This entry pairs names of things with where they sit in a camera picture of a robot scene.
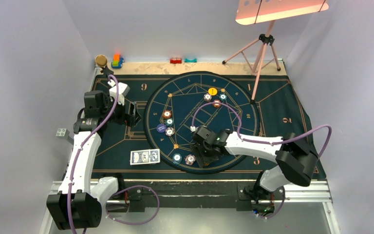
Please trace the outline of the pink white poker chip stack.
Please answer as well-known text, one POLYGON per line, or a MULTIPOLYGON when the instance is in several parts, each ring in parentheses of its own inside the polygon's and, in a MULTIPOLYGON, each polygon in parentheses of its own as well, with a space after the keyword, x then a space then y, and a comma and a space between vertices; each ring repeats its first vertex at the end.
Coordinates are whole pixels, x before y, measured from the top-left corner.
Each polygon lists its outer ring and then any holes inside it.
POLYGON ((193 165, 195 161, 196 161, 196 157, 194 155, 187 155, 185 157, 185 163, 188 166, 193 165))

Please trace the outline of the green poker chip stack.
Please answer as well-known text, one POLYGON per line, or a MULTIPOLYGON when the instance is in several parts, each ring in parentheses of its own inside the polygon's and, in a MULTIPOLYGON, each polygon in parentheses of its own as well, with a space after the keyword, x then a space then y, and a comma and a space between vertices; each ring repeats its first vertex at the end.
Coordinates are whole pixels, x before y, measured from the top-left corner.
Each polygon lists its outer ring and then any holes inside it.
POLYGON ((178 164, 181 163, 181 161, 182 161, 182 156, 180 154, 176 153, 176 154, 173 155, 173 157, 172 157, 172 163, 173 164, 178 165, 178 164))

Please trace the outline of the orange chip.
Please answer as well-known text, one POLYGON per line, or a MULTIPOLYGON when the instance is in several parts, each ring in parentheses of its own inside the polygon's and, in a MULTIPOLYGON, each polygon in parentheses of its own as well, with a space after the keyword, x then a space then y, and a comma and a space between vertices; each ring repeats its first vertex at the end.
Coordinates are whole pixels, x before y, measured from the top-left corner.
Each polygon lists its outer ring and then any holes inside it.
POLYGON ((215 107, 215 108, 220 108, 222 106, 222 102, 218 99, 214 100, 212 105, 215 107))
POLYGON ((163 112, 163 118, 164 119, 168 119, 168 118, 171 118, 171 116, 172 116, 172 112, 170 111, 170 110, 165 110, 164 112, 163 112))

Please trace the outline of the blue playing card deck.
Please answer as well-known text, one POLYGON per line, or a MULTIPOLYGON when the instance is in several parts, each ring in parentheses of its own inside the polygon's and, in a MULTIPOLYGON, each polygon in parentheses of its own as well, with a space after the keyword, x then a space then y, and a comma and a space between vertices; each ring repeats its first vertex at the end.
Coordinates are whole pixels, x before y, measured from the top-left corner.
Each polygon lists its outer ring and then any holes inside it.
POLYGON ((131 151, 130 165, 157 164, 160 162, 160 150, 148 149, 131 151))

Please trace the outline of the yellow dealer button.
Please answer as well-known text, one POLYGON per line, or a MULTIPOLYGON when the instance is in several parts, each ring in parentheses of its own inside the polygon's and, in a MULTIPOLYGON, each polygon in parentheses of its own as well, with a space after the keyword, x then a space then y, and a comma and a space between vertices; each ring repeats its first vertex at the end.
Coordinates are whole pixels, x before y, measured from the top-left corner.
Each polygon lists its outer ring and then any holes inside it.
POLYGON ((211 87, 211 88, 208 89, 208 93, 209 93, 211 96, 215 96, 215 95, 217 95, 218 90, 217 90, 216 88, 214 88, 214 87, 211 87))

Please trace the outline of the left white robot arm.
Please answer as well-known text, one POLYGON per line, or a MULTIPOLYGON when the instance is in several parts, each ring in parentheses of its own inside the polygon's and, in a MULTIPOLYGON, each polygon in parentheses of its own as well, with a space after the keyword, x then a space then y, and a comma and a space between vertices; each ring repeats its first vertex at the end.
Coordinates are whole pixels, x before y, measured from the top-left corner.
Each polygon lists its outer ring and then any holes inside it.
POLYGON ((84 94, 84 107, 74 123, 74 143, 66 175, 56 194, 48 195, 46 206, 60 230, 98 227, 107 200, 121 199, 126 192, 119 174, 103 176, 91 186, 98 148, 110 122, 135 126, 141 119, 136 103, 126 113, 125 96, 130 88, 112 83, 108 93, 100 90, 84 94))

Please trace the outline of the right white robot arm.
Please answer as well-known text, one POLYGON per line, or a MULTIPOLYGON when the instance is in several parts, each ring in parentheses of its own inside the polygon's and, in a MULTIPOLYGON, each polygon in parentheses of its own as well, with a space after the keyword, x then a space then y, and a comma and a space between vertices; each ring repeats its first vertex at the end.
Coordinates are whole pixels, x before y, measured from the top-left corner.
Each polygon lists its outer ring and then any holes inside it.
POLYGON ((273 191, 289 183, 302 187, 311 184, 319 155, 301 136, 289 133, 284 137, 241 135, 237 131, 216 133, 205 126, 190 127, 191 150, 200 167, 224 156, 251 156, 276 163, 263 171, 254 185, 255 195, 266 198, 273 191))

